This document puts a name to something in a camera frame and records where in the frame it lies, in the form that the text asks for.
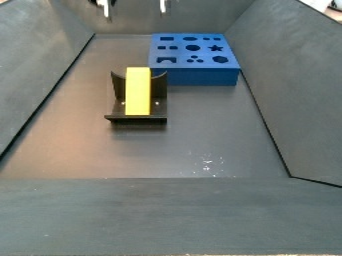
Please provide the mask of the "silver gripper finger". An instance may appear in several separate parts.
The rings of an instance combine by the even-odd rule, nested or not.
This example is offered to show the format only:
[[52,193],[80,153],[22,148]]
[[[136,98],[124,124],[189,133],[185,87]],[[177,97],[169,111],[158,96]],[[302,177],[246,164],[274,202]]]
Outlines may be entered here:
[[162,15],[167,13],[167,0],[159,0],[159,9]]
[[103,15],[107,20],[111,19],[110,16],[110,0],[96,0],[98,6],[103,8]]

